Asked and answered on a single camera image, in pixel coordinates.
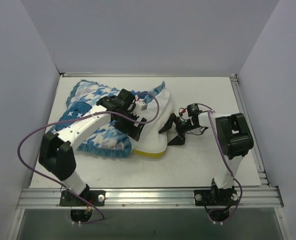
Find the cream yellow pillow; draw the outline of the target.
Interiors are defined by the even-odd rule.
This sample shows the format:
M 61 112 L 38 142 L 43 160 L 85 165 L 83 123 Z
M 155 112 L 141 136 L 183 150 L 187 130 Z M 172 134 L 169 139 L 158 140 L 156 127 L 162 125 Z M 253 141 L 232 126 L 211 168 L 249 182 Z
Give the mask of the cream yellow pillow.
M 161 158 L 167 148 L 167 137 L 163 134 L 150 135 L 140 143 L 132 153 L 149 159 Z

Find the blue white pillowcase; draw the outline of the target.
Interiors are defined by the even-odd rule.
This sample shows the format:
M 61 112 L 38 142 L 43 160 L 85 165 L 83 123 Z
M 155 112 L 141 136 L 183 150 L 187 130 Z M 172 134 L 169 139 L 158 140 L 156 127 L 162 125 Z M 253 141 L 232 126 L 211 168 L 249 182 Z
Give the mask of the blue white pillowcase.
M 70 92 L 66 100 L 66 111 L 59 119 L 59 124 L 50 128 L 50 132 L 55 134 L 59 130 L 69 126 L 69 119 L 75 119 L 85 115 L 91 107 L 102 97 L 118 95 L 119 89 L 100 84 L 95 81 L 81 80 Z M 171 93 L 166 88 L 165 82 L 149 91 L 132 91 L 137 101 L 144 101 L 147 110 L 142 113 L 142 117 L 153 120 L 146 124 L 141 132 L 140 140 L 135 141 L 128 135 L 117 130 L 113 123 L 106 124 L 96 130 L 77 148 L 78 151 L 88 152 L 93 155 L 109 158 L 126 158 L 147 136 L 160 134 L 159 130 L 166 123 L 170 114 L 174 110 L 174 103 Z

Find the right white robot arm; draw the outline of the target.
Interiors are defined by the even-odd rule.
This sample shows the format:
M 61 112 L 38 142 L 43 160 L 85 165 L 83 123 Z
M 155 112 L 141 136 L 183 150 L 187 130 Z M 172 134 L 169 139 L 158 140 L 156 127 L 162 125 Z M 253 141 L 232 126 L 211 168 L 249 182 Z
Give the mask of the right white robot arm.
M 168 142 L 169 146 L 185 144 L 187 132 L 200 129 L 211 129 L 223 167 L 212 180 L 212 190 L 209 198 L 212 203 L 220 205 L 227 199 L 227 192 L 234 189 L 237 183 L 236 174 L 244 157 L 254 147 L 254 140 L 243 113 L 220 114 L 205 104 L 193 103 L 188 105 L 179 115 L 174 113 L 159 130 L 163 134 L 175 125 L 177 135 Z

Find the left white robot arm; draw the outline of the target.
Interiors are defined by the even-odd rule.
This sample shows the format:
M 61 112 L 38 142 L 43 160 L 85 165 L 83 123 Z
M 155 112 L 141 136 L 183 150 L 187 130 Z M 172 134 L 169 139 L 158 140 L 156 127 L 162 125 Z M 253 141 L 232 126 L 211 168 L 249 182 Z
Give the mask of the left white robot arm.
M 78 206 L 85 205 L 89 193 L 87 184 L 76 172 L 74 151 L 100 127 L 114 122 L 122 133 L 138 141 L 146 118 L 139 115 L 147 104 L 122 89 L 118 95 L 100 98 L 86 114 L 77 121 L 59 130 L 46 133 L 41 141 L 38 162 L 56 176 L 64 187 L 72 190 L 71 200 Z

